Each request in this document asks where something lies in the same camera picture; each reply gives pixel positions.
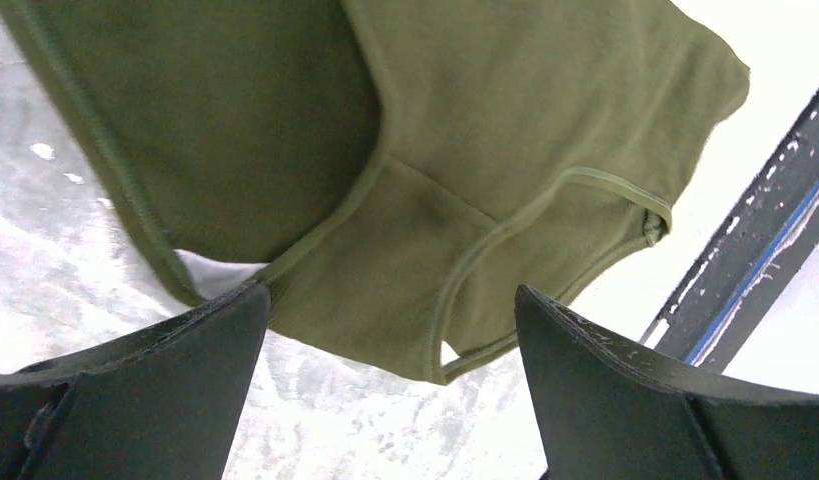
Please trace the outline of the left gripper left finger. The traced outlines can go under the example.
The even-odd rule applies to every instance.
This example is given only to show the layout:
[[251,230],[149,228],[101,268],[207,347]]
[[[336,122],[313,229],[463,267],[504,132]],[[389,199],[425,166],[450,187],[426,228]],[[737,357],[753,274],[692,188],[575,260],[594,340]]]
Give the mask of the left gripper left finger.
[[219,479],[270,293],[249,282],[179,316],[0,374],[0,479]]

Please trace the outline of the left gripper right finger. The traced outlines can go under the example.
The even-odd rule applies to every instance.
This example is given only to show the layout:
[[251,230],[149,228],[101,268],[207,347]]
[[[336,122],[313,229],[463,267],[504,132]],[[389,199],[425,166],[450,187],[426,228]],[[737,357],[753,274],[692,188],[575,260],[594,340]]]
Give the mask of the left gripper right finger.
[[684,364],[528,286],[515,317],[547,478],[819,480],[819,395]]

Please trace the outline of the olive green underwear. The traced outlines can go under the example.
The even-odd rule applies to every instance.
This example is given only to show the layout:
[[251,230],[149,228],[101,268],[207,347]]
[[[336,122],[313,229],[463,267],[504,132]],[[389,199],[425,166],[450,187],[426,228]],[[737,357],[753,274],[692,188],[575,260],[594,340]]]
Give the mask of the olive green underwear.
[[178,300],[445,385],[657,244],[748,67],[670,1],[0,1]]

